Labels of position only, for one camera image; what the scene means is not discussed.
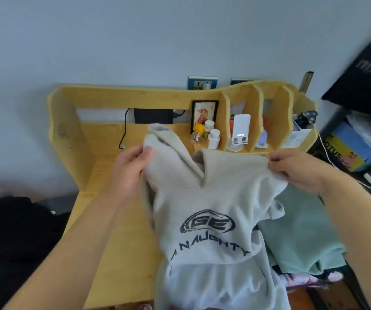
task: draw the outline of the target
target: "mint green towel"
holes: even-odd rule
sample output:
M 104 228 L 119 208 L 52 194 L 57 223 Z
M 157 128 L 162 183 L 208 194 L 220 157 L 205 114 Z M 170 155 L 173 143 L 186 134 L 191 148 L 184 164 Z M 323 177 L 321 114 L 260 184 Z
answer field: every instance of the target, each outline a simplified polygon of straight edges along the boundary
M 346 264 L 345 247 L 316 195 L 289 184 L 276 200 L 285 215 L 258 223 L 271 265 L 279 265 L 283 272 L 317 275 Z

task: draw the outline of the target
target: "picture frame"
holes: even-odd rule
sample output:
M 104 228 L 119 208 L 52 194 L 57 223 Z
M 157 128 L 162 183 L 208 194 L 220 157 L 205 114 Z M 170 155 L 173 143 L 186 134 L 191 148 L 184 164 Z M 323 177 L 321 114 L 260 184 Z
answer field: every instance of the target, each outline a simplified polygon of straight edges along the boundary
M 193 133 L 193 127 L 195 124 L 205 124 L 205 121 L 212 120 L 216 122 L 217 108 L 219 107 L 218 100 L 193 100 L 192 112 L 191 112 L 191 130 L 190 134 Z

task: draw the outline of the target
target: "black bag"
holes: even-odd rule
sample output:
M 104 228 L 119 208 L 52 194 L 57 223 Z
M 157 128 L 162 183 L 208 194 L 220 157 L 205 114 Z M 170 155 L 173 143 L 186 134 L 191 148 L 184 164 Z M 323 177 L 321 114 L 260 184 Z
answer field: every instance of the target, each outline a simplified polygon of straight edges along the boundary
M 371 115 L 371 43 L 322 99 Z

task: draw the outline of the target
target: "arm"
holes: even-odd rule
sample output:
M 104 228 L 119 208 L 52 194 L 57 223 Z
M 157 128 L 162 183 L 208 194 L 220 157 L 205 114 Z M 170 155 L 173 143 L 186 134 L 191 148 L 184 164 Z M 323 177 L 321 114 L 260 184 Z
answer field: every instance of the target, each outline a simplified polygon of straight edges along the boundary
M 371 305 L 371 195 L 352 177 L 307 153 L 273 152 L 269 161 L 270 170 L 284 172 L 290 183 L 322 197 Z
M 85 209 L 4 310 L 80 310 L 90 291 L 115 219 L 134 194 L 152 149 L 121 153 L 108 185 Z

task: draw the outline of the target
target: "black cable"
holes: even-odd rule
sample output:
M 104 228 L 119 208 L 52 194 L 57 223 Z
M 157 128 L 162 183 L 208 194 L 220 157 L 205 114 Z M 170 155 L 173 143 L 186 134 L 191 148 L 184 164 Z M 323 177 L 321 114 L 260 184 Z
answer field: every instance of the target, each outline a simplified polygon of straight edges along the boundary
M 128 111 L 130 110 L 130 108 L 127 109 L 127 111 L 125 112 L 125 118 L 124 118 L 124 135 L 122 136 L 121 138 L 121 141 L 119 142 L 119 145 L 118 145 L 118 148 L 123 150 L 124 148 L 121 148 L 121 144 L 122 144 L 122 140 L 124 140 L 124 137 L 125 137 L 125 134 L 127 133 L 127 114 L 128 114 Z
M 183 116 L 184 113 L 185 113 L 185 110 L 184 110 L 183 113 L 181 113 L 181 114 L 173 113 L 173 114 L 172 114 L 172 118 L 173 118 L 173 119 L 176 119 L 177 117 Z

